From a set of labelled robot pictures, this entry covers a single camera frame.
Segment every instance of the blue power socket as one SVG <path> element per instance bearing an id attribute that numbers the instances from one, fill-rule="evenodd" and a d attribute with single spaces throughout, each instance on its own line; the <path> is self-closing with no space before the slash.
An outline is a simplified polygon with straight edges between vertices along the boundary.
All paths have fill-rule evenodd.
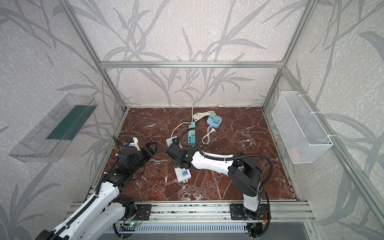
<path id="1" fill-rule="evenodd" d="M 195 122 L 191 122 L 191 124 L 189 124 L 188 128 L 191 128 L 191 127 L 196 127 Z M 195 142 L 196 142 L 195 135 L 196 135 L 196 131 L 195 130 L 188 131 L 188 145 L 189 146 L 194 146 L 195 145 Z"/>
<path id="2" fill-rule="evenodd" d="M 212 126 L 213 128 L 218 128 L 221 124 L 223 119 L 216 114 L 212 114 L 208 119 L 207 119 L 207 124 L 209 126 Z"/>

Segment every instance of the white power strip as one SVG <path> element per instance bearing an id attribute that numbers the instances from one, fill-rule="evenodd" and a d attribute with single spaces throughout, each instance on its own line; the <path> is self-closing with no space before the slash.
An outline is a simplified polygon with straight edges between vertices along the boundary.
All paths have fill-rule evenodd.
<path id="1" fill-rule="evenodd" d="M 177 167 L 175 168 L 175 173 L 178 182 L 186 183 L 188 182 L 188 179 L 191 178 L 191 172 L 189 171 L 189 169 Z"/>
<path id="2" fill-rule="evenodd" d="M 177 138 L 177 137 L 170 137 L 170 138 L 166 139 L 166 143 L 167 143 L 168 147 L 173 143 L 172 140 L 175 138 Z M 178 182 L 186 183 L 186 182 L 188 182 L 188 179 L 191 178 L 191 172 L 189 171 L 189 169 L 179 168 L 179 167 L 176 167 L 174 169 L 175 169 L 175 173 L 176 173 L 176 177 L 177 177 Z"/>

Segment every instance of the metal vent grille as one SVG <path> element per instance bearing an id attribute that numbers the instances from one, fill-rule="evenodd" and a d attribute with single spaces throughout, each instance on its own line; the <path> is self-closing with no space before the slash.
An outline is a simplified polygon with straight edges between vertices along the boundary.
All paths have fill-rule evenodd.
<path id="1" fill-rule="evenodd" d="M 142 223 L 127 230 L 135 233 L 245 233 L 244 225 L 245 223 Z M 113 233 L 113 228 L 110 227 L 105 233 Z"/>

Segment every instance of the teal power strip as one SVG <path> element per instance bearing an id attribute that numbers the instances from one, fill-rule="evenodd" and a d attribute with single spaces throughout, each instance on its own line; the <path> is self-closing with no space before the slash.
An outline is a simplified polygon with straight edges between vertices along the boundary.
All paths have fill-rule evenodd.
<path id="1" fill-rule="evenodd" d="M 188 128 L 191 128 L 191 127 L 196 127 L 195 122 L 191 122 L 191 124 L 189 124 Z M 188 131 L 188 145 L 189 146 L 195 145 L 195 142 L 196 142 L 195 135 L 196 135 L 195 130 Z"/>

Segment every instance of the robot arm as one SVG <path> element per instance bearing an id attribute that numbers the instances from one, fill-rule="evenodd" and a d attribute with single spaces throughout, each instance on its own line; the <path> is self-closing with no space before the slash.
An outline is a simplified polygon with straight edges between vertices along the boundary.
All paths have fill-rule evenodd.
<path id="1" fill-rule="evenodd" d="M 95 193 L 54 230 L 42 231 L 36 240 L 96 240 L 118 220 L 135 215 L 137 210 L 134 200 L 119 194 L 133 180 L 133 174 L 153 157 L 158 143 L 147 143 L 140 149 L 137 138 L 129 139 L 128 142 L 129 145 L 117 154 L 118 158 L 114 165 L 118 162 L 118 168 L 112 171 L 114 165 L 110 168 L 107 175 L 101 178 Z M 235 155 L 218 155 L 203 152 L 199 148 L 185 150 L 174 142 L 167 141 L 167 143 L 169 147 L 166 154 L 173 159 L 174 167 L 208 169 L 228 175 L 244 196 L 240 214 L 254 220 L 259 217 L 261 189 L 273 171 L 269 158 L 260 154 L 245 155 L 243 152 Z M 262 169 L 254 162 L 252 156 L 261 156 L 270 162 L 270 174 L 263 183 L 261 183 Z"/>
<path id="2" fill-rule="evenodd" d="M 133 180 L 133 174 L 156 153 L 157 146 L 152 145 L 157 143 L 147 143 L 140 149 L 136 137 L 128 142 L 117 154 L 118 168 L 102 177 L 95 193 L 54 230 L 42 231 L 36 240 L 96 240 L 118 220 L 135 215 L 134 200 L 119 194 Z"/>
<path id="3" fill-rule="evenodd" d="M 261 201 L 259 187 L 261 184 L 262 169 L 251 157 L 225 161 L 227 158 L 231 159 L 245 154 L 239 152 L 235 155 L 218 155 L 203 152 L 202 155 L 198 149 L 192 148 L 185 150 L 174 142 L 169 145 L 166 154 L 173 159 L 174 167 L 208 169 L 228 175 L 236 187 L 243 193 L 244 207 L 251 212 L 257 211 Z M 223 161 L 213 160 L 207 157 L 222 158 Z"/>

